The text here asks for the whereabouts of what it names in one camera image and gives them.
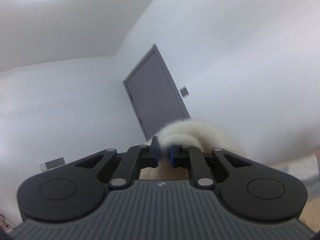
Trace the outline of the cream and navy fleece garment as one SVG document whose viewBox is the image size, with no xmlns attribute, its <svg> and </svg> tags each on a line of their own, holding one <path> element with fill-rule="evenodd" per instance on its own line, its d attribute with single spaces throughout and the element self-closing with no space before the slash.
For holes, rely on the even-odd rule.
<svg viewBox="0 0 320 240">
<path fill-rule="evenodd" d="M 222 128 L 207 121 L 184 119 L 173 121 L 162 127 L 154 136 L 160 149 L 159 163 L 156 168 L 141 169 L 141 180 L 186 180 L 185 168 L 172 168 L 169 148 L 172 146 L 196 147 L 204 153 L 211 153 L 214 148 L 244 156 L 243 147 Z"/>
</svg>

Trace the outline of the grey wall switch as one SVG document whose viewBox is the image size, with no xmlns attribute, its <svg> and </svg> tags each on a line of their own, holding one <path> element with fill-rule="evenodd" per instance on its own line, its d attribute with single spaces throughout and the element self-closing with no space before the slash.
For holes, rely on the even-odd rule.
<svg viewBox="0 0 320 240">
<path fill-rule="evenodd" d="M 180 89 L 180 94 L 184 98 L 184 97 L 189 95 L 189 92 L 188 92 L 186 87 L 183 87 L 183 88 Z"/>
</svg>

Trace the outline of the grey bedroom door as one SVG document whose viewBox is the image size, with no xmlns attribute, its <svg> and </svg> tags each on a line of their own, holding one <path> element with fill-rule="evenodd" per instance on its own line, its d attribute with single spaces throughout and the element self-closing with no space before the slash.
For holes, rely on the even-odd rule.
<svg viewBox="0 0 320 240">
<path fill-rule="evenodd" d="M 146 140 L 166 124 L 190 118 L 155 44 L 123 83 Z"/>
</svg>

